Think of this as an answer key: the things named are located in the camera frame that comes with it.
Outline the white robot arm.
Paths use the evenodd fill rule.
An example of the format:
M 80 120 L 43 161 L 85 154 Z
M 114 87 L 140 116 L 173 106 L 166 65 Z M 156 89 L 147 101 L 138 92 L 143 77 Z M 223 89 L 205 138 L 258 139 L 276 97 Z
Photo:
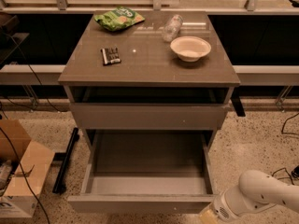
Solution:
M 202 224 L 232 222 L 245 214 L 257 214 L 281 205 L 299 212 L 299 187 L 257 170 L 247 170 L 199 213 Z

